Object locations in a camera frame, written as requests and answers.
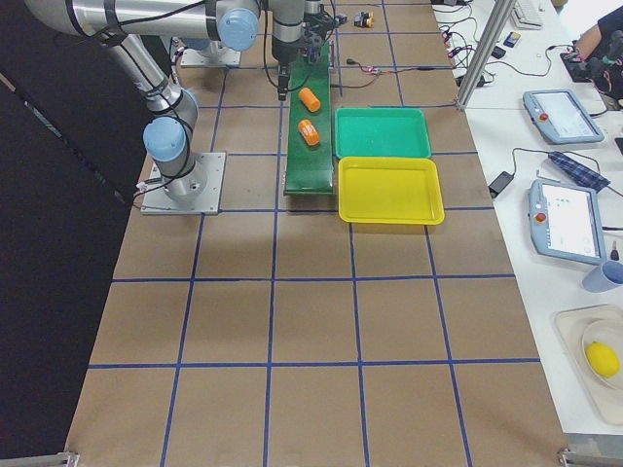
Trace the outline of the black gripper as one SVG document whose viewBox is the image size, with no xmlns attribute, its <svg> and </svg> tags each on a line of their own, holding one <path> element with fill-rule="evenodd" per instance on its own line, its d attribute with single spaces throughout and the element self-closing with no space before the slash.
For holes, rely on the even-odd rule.
<svg viewBox="0 0 623 467">
<path fill-rule="evenodd" d="M 304 15 L 304 54 L 320 54 L 327 36 L 336 27 L 336 20 L 326 11 L 305 13 Z"/>
</svg>

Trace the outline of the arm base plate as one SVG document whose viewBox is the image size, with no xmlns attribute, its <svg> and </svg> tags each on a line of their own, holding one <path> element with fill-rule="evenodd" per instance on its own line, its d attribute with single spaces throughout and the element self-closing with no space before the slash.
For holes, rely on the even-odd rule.
<svg viewBox="0 0 623 467">
<path fill-rule="evenodd" d="M 148 193 L 142 197 L 143 215 L 217 215 L 220 207 L 226 154 L 195 153 L 195 166 L 185 177 L 165 188 L 160 170 L 153 162 L 150 177 L 157 181 L 148 184 Z"/>
<path fill-rule="evenodd" d="M 181 56 L 183 68 L 236 68 L 240 64 L 241 53 L 231 49 L 218 51 L 197 51 L 186 49 Z"/>
</svg>

